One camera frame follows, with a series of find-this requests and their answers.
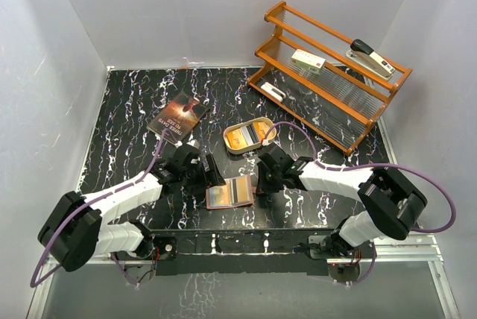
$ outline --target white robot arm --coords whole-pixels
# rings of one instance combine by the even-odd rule
[[[330,171],[309,157],[293,160],[276,144],[263,148],[259,158],[258,195],[286,187],[331,192],[363,203],[366,211],[344,219],[317,248],[337,256],[380,236],[405,239],[427,205],[424,195],[395,168]]]
[[[138,221],[110,224],[111,221],[159,200],[173,186],[183,186],[185,192],[197,194],[224,184],[213,155],[201,156],[197,148],[184,144],[171,159],[157,160],[146,175],[141,172],[133,179],[88,195],[65,194],[40,230],[38,240],[47,246],[65,218],[91,202],[67,224],[51,247],[51,254],[66,271],[75,271],[92,256],[103,253],[127,251],[134,256],[147,256],[154,245],[146,226]]]

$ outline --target silver stapler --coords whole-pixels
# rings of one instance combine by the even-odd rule
[[[369,69],[385,80],[389,80],[393,76],[394,67],[363,41],[354,40],[350,48],[346,52],[346,56],[360,66]]]

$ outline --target white wall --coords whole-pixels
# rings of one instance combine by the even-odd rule
[[[477,0],[405,0],[380,47],[414,69],[385,112],[400,163],[432,175],[455,197],[457,221],[437,236],[463,318],[475,318],[477,272]],[[423,224],[449,218],[429,194]]]
[[[270,35],[265,11],[281,0],[71,0],[108,66],[258,65]],[[377,47],[402,0],[286,0],[352,38]]]
[[[0,317],[24,318],[37,234],[75,188],[106,68],[68,0],[0,0]]]

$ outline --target small white box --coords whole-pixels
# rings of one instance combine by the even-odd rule
[[[282,92],[280,89],[276,88],[275,86],[272,86],[268,82],[263,83],[263,85],[260,88],[265,90],[269,95],[277,99],[280,103],[283,102],[283,99],[286,98],[286,94],[284,92]]]
[[[297,49],[293,56],[291,56],[291,63],[293,65],[300,67],[303,71],[310,71],[316,75],[320,74],[325,61],[324,58],[305,52],[302,49]]]

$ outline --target table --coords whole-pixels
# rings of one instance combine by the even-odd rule
[[[247,86],[254,68],[169,69],[113,71],[110,73],[91,146],[83,170],[80,190],[94,192],[125,181],[145,169],[157,142],[146,127],[148,122],[181,90],[194,95],[211,110],[185,139],[197,139],[204,152],[212,152],[224,177],[251,174],[256,183],[257,151],[229,154],[222,134],[233,124],[266,116],[273,122],[295,121],[272,101]],[[273,73],[282,80],[282,74]],[[320,114],[319,99],[306,100],[300,112]],[[322,161],[335,165],[387,162],[381,134],[375,127],[349,156],[333,148],[312,130]],[[278,130],[277,140],[293,157],[311,156],[312,149],[303,134],[291,128]],[[167,145],[164,157],[174,151]],[[152,230],[272,228],[334,228],[347,216],[363,210],[349,198],[323,193],[285,190],[258,199],[254,206],[209,211],[204,197],[180,198],[169,195],[153,205],[144,205],[121,219],[139,219]]]

